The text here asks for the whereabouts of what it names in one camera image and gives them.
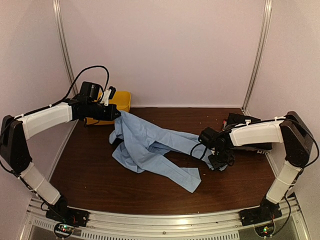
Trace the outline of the black shirt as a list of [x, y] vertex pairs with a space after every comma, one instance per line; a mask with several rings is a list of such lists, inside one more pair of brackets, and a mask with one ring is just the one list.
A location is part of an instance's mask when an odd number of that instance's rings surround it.
[[[246, 121], [251, 123], [260, 122], [260, 118], [246, 116], [239, 113], [229, 113], [228, 117], [223, 120], [223, 129], [226, 129], [229, 125], [238, 125], [245, 124]], [[242, 146], [235, 146], [234, 150], [246, 150], [246, 151], [271, 151], [272, 144], [271, 143], [254, 143], [254, 144], [246, 144]]]

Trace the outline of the grey shirt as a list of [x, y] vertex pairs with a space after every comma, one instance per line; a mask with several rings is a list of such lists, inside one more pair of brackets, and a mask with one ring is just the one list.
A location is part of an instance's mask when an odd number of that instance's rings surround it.
[[268, 149], [261, 149], [261, 148], [255, 148], [255, 147], [233, 147], [231, 148], [234, 151], [252, 151], [257, 152], [258, 154], [265, 154], [271, 152], [271, 150]]

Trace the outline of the light blue long sleeve shirt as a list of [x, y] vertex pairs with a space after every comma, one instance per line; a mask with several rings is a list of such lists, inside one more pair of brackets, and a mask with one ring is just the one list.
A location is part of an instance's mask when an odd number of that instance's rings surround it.
[[208, 159], [211, 152], [203, 145], [197, 145], [198, 136], [195, 134], [161, 128], [125, 111], [114, 121], [114, 127], [109, 142], [113, 144], [117, 139], [122, 142], [112, 157], [135, 173], [148, 171], [164, 176], [193, 193], [201, 183], [199, 170], [179, 167], [165, 155], [170, 151], [186, 154], [213, 169]]

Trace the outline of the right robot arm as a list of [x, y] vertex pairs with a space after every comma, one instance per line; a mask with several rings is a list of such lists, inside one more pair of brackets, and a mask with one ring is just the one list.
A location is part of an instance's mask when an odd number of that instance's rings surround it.
[[242, 122], [228, 124], [221, 131], [207, 127], [198, 139], [211, 151], [209, 161], [212, 164], [227, 164], [236, 148], [267, 145], [270, 149], [274, 143], [283, 144], [285, 150], [282, 168], [266, 192], [262, 206], [256, 210], [259, 220], [268, 220], [275, 212], [276, 205], [293, 187], [303, 170], [310, 166], [312, 148], [317, 145], [313, 135], [294, 112], [268, 120], [254, 121], [244, 116]]

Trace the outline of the yellow plastic basket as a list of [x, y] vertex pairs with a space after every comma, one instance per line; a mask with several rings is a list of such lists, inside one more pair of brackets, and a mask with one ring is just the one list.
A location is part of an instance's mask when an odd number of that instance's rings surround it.
[[[131, 93], [129, 91], [117, 91], [113, 98], [109, 101], [110, 104], [117, 105], [117, 110], [129, 112], [131, 108]], [[114, 121], [97, 120], [90, 117], [86, 118], [87, 125], [113, 125]]]

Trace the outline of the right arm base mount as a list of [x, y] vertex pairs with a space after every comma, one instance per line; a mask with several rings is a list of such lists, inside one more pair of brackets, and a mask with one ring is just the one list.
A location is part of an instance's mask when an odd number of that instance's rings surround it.
[[267, 207], [261, 206], [243, 209], [238, 214], [243, 227], [270, 222], [282, 216], [282, 212], [278, 207], [274, 210], [270, 210]]

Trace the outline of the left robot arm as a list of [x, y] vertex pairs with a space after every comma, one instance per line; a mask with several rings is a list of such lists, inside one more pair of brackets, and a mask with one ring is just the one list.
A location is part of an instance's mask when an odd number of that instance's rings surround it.
[[0, 155], [10, 166], [9, 173], [22, 180], [52, 208], [52, 213], [61, 222], [72, 218], [72, 211], [63, 203], [62, 194], [53, 187], [35, 167], [27, 140], [60, 124], [72, 121], [113, 121], [121, 113], [116, 104], [109, 101], [116, 88], [111, 86], [100, 92], [102, 86], [83, 82], [80, 93], [73, 98], [64, 98], [57, 103], [33, 110], [16, 117], [7, 115], [2, 120]]

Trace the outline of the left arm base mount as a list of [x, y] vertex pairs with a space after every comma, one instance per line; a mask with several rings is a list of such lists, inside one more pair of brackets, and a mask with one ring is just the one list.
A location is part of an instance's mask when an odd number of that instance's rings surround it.
[[45, 217], [75, 227], [86, 227], [89, 219], [89, 214], [90, 213], [86, 210], [66, 207], [62, 209], [49, 209], [46, 212]]

